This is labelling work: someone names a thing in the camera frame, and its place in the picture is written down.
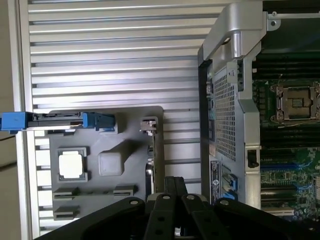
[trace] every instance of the blue latch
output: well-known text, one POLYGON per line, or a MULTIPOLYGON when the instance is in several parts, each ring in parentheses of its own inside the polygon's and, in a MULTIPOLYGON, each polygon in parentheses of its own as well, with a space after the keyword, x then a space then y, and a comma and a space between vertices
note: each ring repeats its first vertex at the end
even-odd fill
POLYGON ((49 113, 39 114, 32 112, 4 112, 0 117, 0 130, 16 134, 18 131, 37 127, 55 127, 62 124, 74 128, 104 129, 115 131, 116 118, 112 114, 98 112, 76 112, 76 113, 49 113))
POLYGON ((222 195, 223 198, 238 200, 238 195, 233 191, 227 191, 222 195))

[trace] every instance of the metal grille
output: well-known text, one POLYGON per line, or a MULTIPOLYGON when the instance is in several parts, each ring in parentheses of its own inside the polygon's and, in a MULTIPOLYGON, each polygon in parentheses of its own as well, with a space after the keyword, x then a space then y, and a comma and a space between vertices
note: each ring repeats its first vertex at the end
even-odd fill
POLYGON ((216 151, 236 160, 235 95, 234 86, 224 75, 213 82, 215 98, 216 151))

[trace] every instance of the green circuit board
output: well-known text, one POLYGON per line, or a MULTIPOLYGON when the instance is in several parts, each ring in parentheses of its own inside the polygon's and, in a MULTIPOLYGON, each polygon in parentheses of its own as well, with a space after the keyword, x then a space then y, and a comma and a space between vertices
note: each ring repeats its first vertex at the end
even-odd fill
MULTIPOLYGON (((316 198, 316 177, 320 176, 320 149, 292 149, 295 155, 292 160, 296 169, 273 169, 261 171, 261 186, 285 188, 294 186, 293 201, 281 199, 274 203, 262 203, 263 207, 291 207, 294 209, 292 220, 318 218, 320 216, 320 201, 316 198)), ((262 159, 261 164, 279 164, 277 159, 262 159)))
POLYGON ((260 114, 261 206, 320 220, 320 56, 259 54, 252 98, 260 114))

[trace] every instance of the screw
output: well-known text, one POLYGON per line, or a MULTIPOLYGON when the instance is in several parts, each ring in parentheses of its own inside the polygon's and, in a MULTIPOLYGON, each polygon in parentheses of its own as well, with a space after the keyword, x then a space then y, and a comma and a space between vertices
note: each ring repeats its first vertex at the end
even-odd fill
POLYGON ((193 195, 188 195, 188 196, 186 196, 186 198, 189 199, 189 200, 194 200, 194 199, 195 199, 195 196, 193 196, 193 195))
POLYGON ((228 202, 227 200, 222 200, 222 201, 220 201, 220 203, 221 203, 222 205, 229 205, 229 202, 228 202))

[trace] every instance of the cable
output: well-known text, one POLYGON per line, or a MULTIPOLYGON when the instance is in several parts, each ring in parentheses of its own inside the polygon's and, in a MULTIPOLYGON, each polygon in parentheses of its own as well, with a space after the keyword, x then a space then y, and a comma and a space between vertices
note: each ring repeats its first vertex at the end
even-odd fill
MULTIPOLYGON (((9 140, 9 139, 13 139, 15 137, 16 137, 15 135, 8 136, 8 137, 0 139, 0 142, 6 141, 6 140, 9 140)), ((15 166, 17 166, 17 161, 12 161, 12 162, 0 165, 0 172, 3 172, 5 170, 11 169, 11 168, 14 168, 15 166)))
POLYGON ((15 166, 17 166, 17 161, 12 161, 12 162, 0 165, 0 172, 14 168, 15 166))
POLYGON ((0 139, 0 142, 5 141, 5 140, 9 140, 9 139, 13 139, 13 138, 15 138, 15 137, 16 137, 15 135, 13 135, 13 136, 8 136, 8 137, 5 137, 5 138, 0 139))

